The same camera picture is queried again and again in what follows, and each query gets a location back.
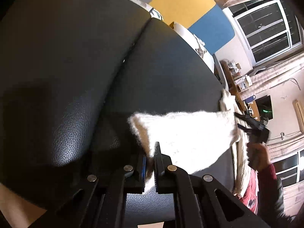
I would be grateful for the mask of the red sleeved forearm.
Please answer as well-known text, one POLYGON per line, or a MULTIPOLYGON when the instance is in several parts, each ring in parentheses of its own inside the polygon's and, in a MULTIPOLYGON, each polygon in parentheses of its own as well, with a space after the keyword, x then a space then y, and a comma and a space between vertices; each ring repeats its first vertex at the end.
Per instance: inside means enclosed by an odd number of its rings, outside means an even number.
POLYGON ((273 164, 258 172, 258 216, 270 227, 303 227, 303 207, 295 216, 284 211, 282 181, 273 164))

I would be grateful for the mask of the person right hand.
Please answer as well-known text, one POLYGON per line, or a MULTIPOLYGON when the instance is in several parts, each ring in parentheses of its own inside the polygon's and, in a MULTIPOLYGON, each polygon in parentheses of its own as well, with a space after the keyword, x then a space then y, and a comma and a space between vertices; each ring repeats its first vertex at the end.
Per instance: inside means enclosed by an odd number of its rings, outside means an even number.
POLYGON ((264 143, 249 142, 247 153, 250 154, 248 156, 250 167, 257 172, 261 172, 271 164, 269 151, 264 143))

